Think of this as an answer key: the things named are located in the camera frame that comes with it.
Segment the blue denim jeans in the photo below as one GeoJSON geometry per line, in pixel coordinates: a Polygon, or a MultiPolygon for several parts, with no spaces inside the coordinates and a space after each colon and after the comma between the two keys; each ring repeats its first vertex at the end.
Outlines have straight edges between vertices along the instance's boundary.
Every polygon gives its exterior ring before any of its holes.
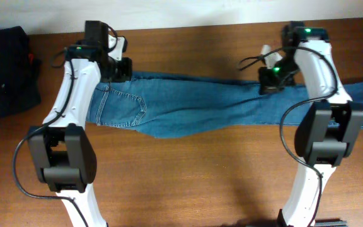
{"type": "Polygon", "coordinates": [[[260,95],[257,81],[134,72],[130,81],[99,83],[86,120],[169,139],[232,125],[277,125],[293,104],[308,99],[303,85],[260,95]]]}

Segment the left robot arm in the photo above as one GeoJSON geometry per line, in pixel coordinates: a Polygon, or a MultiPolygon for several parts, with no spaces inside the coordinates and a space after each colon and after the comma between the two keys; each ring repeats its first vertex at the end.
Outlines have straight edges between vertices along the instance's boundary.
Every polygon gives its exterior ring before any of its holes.
{"type": "Polygon", "coordinates": [[[38,180],[63,202],[73,226],[107,226],[93,181],[97,158],[85,133],[86,117],[99,83],[132,78],[132,61],[123,57],[127,40],[102,21],[86,21],[84,38],[63,50],[64,78],[54,105],[40,127],[29,129],[28,143],[38,180]]]}

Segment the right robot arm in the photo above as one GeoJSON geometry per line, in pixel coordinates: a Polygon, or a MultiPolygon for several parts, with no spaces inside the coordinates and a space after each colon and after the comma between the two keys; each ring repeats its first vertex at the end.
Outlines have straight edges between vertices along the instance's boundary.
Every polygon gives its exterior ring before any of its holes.
{"type": "Polygon", "coordinates": [[[290,197],[277,216],[277,226],[317,226],[316,214],[327,181],[355,145],[363,123],[363,104],[353,102],[340,82],[331,56],[328,33],[323,28],[306,27],[292,21],[281,32],[285,56],[268,45],[263,46],[258,70],[261,95],[293,86],[294,75],[301,72],[310,108],[294,138],[289,155],[298,163],[290,197]]]}

